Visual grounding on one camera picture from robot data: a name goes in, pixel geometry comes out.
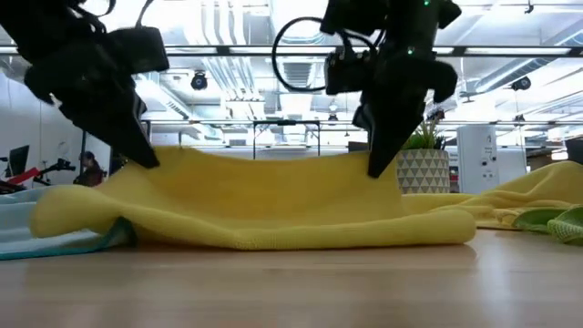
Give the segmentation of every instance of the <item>person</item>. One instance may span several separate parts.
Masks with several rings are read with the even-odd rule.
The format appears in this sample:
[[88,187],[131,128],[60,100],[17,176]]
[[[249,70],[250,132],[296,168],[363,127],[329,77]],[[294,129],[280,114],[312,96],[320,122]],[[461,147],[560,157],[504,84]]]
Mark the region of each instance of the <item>person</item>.
[[79,160],[83,165],[83,173],[73,181],[74,184],[95,187],[103,181],[103,170],[99,167],[99,162],[95,159],[95,154],[86,151],[79,155]]

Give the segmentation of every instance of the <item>red object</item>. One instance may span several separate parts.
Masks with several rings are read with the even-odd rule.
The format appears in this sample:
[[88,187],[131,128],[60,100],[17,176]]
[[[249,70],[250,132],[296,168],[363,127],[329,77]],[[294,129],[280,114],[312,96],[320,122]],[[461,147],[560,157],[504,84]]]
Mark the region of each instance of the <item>red object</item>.
[[39,173],[40,173],[40,170],[38,170],[37,168],[30,169],[19,176],[15,176],[15,177],[9,179],[7,182],[12,183],[12,184],[16,184],[16,185],[21,184],[28,179],[32,179],[32,178],[36,177]]

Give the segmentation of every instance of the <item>potted plant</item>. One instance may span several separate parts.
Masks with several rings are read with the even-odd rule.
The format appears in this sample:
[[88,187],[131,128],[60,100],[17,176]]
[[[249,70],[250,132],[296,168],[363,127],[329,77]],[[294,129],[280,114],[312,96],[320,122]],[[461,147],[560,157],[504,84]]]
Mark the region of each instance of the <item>potted plant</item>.
[[397,155],[397,179],[403,194],[449,192],[449,156],[437,123],[438,119],[421,123]]

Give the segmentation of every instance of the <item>office desk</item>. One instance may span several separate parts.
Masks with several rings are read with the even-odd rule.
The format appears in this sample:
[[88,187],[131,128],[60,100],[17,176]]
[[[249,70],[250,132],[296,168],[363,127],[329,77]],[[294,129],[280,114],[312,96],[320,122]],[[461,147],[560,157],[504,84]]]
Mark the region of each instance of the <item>office desk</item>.
[[524,232],[349,251],[0,262],[0,327],[581,327],[583,248]]

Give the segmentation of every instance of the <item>light blue towel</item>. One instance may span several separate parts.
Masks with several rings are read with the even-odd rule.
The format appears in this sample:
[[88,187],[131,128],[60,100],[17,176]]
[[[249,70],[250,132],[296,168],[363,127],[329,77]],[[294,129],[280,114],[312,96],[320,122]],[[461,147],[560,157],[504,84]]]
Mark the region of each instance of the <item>light blue towel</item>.
[[84,254],[136,243],[131,223],[123,218],[118,219],[105,235],[78,231],[53,238],[33,237],[29,229],[30,214],[36,202],[50,188],[0,196],[0,261]]

